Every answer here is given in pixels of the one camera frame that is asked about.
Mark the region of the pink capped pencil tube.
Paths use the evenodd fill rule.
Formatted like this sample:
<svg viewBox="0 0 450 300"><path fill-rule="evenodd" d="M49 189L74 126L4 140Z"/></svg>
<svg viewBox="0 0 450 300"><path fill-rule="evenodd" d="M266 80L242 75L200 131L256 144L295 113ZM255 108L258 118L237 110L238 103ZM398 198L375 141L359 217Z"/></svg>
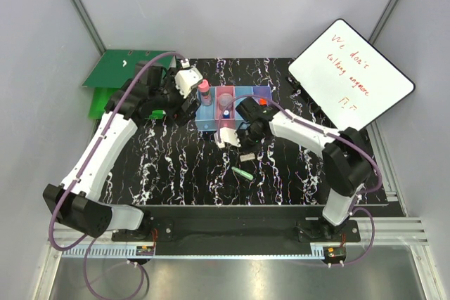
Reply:
<svg viewBox="0 0 450 300"><path fill-rule="evenodd" d="M210 93L210 85L208 80L202 80L202 82L198 86L198 92L200 94L201 105L211 106L212 94Z"/></svg>

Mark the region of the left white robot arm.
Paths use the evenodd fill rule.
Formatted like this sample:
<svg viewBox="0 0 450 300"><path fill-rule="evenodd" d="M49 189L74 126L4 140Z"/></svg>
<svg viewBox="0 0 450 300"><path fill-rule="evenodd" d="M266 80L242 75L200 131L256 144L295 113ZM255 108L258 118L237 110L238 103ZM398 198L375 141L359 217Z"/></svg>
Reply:
<svg viewBox="0 0 450 300"><path fill-rule="evenodd" d="M195 94L203 76L187 59L169 69L153 62L139 64L135 70L135 77L111 95L101 123L75 167L59 185L45 187L50 235L59 223L90 237L110 230L127 230L138 241L150 236L152 224L139 208L100 201L103 184L140 123L154 111L164 111L179 126L195 117L200 106Z"/></svg>

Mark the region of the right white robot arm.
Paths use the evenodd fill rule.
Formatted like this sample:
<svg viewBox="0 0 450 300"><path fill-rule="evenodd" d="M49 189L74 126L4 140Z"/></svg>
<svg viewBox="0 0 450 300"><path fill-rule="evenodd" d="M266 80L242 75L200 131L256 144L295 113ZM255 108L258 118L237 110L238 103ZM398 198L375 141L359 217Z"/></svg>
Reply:
<svg viewBox="0 0 450 300"><path fill-rule="evenodd" d="M237 133L241 148L250 150L265 139L282 138L323 160L323 172L329 186L325 207L319 220L308 228L298 228L314 240L337 240L345 231L345 224L356 204L356 194L373 171L360 132L352 127L338 131L319 126L275 104L260 105L254 95L240 99L236 112L247 124L244 131Z"/></svg>

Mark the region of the clear purple pin box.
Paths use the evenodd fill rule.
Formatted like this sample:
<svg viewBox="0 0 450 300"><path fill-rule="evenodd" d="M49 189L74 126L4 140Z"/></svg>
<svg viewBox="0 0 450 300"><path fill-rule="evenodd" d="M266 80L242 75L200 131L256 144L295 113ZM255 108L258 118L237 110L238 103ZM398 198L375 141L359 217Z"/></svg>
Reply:
<svg viewBox="0 0 450 300"><path fill-rule="evenodd" d="M221 93L218 96L218 106L219 109L222 110L230 110L233 105L233 95L230 93Z"/></svg>

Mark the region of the beige small eraser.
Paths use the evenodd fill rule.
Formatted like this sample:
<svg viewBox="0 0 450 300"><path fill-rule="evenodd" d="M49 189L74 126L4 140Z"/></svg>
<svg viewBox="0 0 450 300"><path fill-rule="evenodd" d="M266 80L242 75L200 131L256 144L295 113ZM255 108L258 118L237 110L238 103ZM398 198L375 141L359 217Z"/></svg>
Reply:
<svg viewBox="0 0 450 300"><path fill-rule="evenodd" d="M241 155L239 158L240 158L241 162L248 162L248 161L256 160L256 155L254 153L248 153L248 154Z"/></svg>

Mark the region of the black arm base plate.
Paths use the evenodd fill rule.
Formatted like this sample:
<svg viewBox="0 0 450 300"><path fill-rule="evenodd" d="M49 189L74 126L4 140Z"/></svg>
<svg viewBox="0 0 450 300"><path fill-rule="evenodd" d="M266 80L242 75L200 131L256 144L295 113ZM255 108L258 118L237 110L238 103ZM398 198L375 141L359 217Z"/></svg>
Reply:
<svg viewBox="0 0 450 300"><path fill-rule="evenodd" d="M321 206L147 206L143 229L119 230L114 242L156 241L158 256L264 259L312 255L313 244L360 244L363 224L333 230Z"/></svg>

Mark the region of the green correction tape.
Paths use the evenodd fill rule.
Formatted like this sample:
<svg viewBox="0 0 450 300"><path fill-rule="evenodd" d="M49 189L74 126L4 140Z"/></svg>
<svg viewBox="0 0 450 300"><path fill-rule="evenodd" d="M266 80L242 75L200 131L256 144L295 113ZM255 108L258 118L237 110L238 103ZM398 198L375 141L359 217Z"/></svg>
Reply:
<svg viewBox="0 0 450 300"><path fill-rule="evenodd" d="M231 169L232 169L232 171L235 174L237 174L237 175L239 175L239 176L241 176L241 177L243 177L243 178L245 178L245 179L247 179L249 181L252 181L254 179L254 176L252 174L246 172L245 170L242 170L242 169L240 169L238 167L231 167Z"/></svg>

